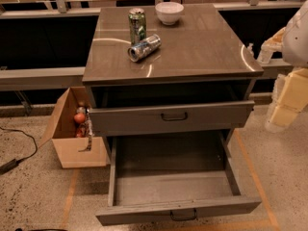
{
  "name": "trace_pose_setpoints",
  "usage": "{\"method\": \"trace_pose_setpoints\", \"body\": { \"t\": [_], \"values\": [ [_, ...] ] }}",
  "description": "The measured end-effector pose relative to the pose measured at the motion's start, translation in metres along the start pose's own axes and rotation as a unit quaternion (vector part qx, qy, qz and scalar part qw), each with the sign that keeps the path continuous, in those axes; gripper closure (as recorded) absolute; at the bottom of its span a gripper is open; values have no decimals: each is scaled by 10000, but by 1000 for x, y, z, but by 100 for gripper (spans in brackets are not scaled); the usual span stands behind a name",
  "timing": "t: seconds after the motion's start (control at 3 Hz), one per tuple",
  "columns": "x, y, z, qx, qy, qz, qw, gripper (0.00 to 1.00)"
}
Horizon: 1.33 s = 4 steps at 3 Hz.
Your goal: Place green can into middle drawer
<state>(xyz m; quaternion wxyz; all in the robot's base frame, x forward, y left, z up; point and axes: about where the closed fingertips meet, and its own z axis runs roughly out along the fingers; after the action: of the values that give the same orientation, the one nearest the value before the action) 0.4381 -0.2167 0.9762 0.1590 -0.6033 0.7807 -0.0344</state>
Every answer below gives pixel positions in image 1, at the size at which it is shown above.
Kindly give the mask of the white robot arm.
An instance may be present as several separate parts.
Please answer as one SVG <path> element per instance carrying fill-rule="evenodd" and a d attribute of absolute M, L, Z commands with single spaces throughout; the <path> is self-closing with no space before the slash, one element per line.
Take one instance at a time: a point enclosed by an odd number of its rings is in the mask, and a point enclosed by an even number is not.
<path fill-rule="evenodd" d="M 262 44 L 257 61 L 268 64 L 274 52 L 281 52 L 283 61 L 294 68 L 288 75 L 279 74 L 274 83 L 265 127 L 277 133 L 287 129 L 308 105 L 308 1 Z"/>

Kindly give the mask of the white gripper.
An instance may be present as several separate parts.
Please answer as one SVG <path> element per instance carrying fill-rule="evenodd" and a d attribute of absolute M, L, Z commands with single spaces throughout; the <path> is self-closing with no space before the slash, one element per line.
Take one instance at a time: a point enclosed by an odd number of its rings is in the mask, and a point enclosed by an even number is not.
<path fill-rule="evenodd" d="M 261 46 L 257 61 L 268 64 L 274 52 L 282 51 L 285 27 Z M 308 69 L 295 68 L 288 75 L 279 74 L 272 91 L 265 128 L 277 133 L 287 129 L 308 105 Z"/>

